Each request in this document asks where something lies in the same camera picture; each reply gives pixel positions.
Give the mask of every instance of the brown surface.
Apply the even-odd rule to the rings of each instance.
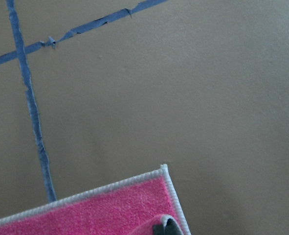
[[[135,3],[17,9],[29,44]],[[167,163],[192,234],[289,235],[289,0],[170,0],[28,60],[59,198]],[[46,203],[23,91],[0,66],[0,217]]]

